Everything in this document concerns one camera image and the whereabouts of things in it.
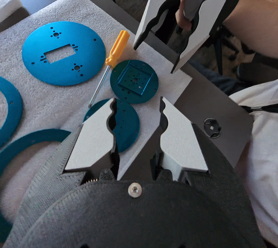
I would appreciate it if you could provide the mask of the black round desk control button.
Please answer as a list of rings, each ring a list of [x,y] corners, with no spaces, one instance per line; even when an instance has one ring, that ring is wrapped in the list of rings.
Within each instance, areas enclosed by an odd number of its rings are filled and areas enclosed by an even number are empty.
[[[222,126],[215,118],[207,118],[203,122],[204,131],[211,139],[220,137]]]

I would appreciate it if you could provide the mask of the grey desk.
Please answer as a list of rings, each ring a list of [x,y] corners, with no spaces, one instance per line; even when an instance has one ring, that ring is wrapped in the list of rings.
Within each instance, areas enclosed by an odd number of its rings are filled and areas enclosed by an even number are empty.
[[[27,9],[31,16],[57,0],[21,1],[23,7]],[[133,34],[136,33],[139,22],[120,6],[113,3],[112,0],[90,1],[113,17],[127,30]],[[145,43],[172,64],[177,59],[177,53],[153,34],[148,35]],[[211,139],[211,141],[226,156],[231,165],[235,167],[246,143],[250,139],[253,118],[190,64],[186,63],[181,68],[181,71],[190,76],[192,80],[175,102],[175,107],[202,131],[204,131],[203,121],[205,119],[211,117],[219,121],[222,126],[221,135],[217,139]]]

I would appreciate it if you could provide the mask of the person's right forearm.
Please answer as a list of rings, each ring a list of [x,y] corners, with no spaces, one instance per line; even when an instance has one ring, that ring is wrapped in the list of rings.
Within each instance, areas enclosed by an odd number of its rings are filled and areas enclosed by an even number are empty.
[[[249,49],[277,59],[277,17],[277,0],[239,0],[224,25]]]

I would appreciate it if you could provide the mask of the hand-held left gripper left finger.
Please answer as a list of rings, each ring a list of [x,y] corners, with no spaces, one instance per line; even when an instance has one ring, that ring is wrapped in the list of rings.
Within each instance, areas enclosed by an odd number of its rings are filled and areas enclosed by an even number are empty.
[[[67,164],[66,172],[118,173],[120,157],[113,129],[116,126],[116,98],[109,99],[82,124]]]

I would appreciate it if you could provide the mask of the white foam block round hole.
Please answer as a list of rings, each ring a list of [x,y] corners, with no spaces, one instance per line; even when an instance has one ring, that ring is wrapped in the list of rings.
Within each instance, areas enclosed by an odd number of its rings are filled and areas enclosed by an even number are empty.
[[[0,0],[0,32],[12,27],[29,15],[20,0]]]

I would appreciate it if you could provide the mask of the large blue disc rectangular cutout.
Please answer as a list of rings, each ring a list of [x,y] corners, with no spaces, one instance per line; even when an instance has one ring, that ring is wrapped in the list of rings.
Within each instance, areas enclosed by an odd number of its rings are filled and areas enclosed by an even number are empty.
[[[70,56],[50,62],[46,56],[68,47]],[[26,69],[38,80],[55,86],[83,83],[102,68],[106,50],[91,28],[70,21],[45,24],[34,30],[22,47]]]

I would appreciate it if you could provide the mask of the white foam sheet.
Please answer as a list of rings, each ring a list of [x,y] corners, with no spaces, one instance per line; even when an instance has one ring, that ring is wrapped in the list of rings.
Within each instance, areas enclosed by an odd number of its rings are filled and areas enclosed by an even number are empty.
[[[1,77],[10,81],[23,99],[22,119],[11,142],[43,129],[57,128],[74,132],[82,124],[89,101],[104,72],[102,68],[92,79],[66,87],[43,83],[29,73],[22,61],[23,43],[36,28],[55,21],[72,21],[91,28],[104,42],[106,54],[119,32],[126,30],[90,0],[57,0],[1,32]],[[118,180],[158,127],[160,97],[174,104],[192,80],[181,70],[170,74],[172,63],[148,44],[143,43],[135,51],[135,36],[128,32],[129,42],[121,60],[138,59],[151,65],[158,74],[159,89],[147,103],[134,105],[141,123],[139,138],[131,148],[120,153]],[[1,212],[8,221],[14,222],[33,177],[57,146],[58,142],[43,142],[27,148],[4,171],[1,179]]]

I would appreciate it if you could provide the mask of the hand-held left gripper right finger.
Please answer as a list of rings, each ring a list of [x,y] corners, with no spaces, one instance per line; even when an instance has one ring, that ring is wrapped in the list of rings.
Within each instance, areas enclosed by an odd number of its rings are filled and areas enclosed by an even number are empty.
[[[165,97],[160,97],[159,136],[156,153],[150,160],[153,180],[163,169],[179,181],[184,171],[208,172],[192,122]]]

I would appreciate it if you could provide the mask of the person's right hand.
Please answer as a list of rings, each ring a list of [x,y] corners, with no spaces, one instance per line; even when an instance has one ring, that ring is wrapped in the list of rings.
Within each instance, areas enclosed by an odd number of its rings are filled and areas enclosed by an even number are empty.
[[[180,0],[179,8],[175,13],[176,22],[180,28],[185,30],[186,32],[190,31],[191,29],[191,21],[187,19],[184,15],[184,5],[185,0]]]

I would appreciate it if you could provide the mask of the small blue round disc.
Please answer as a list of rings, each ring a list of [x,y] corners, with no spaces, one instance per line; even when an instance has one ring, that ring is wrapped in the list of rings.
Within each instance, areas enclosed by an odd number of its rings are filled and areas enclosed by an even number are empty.
[[[85,121],[102,107],[109,99],[101,100],[93,105],[85,116]],[[127,150],[136,141],[140,131],[140,121],[135,109],[128,103],[116,99],[117,113],[116,126],[113,132],[116,136],[116,142],[119,152]]]

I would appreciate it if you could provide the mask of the blue round plate with bracket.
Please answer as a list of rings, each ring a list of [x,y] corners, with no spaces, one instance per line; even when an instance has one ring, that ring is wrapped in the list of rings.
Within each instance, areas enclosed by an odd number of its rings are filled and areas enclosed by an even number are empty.
[[[141,104],[155,96],[159,80],[146,62],[125,60],[112,70],[110,86],[119,99],[129,104]]]

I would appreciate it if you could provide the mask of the person's dark trousers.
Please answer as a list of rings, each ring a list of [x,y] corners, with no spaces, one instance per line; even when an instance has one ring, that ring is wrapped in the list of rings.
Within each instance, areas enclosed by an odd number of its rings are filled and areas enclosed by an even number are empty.
[[[228,96],[247,88],[245,84],[238,82],[234,78],[222,76],[213,70],[205,68],[200,63],[189,62],[189,64]]]

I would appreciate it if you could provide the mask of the orange-handled screwdriver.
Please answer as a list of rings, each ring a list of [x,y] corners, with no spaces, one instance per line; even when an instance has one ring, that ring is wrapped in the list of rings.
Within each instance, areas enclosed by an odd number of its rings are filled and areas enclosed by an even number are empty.
[[[120,59],[123,50],[125,49],[127,42],[129,40],[129,33],[126,30],[121,30],[116,41],[113,44],[113,47],[110,50],[108,58],[105,60],[106,69],[104,71],[104,74],[89,102],[88,108],[90,109],[99,93],[100,88],[102,87],[102,84],[104,80],[106,79],[106,76],[111,68],[114,68],[117,65],[118,60]]]

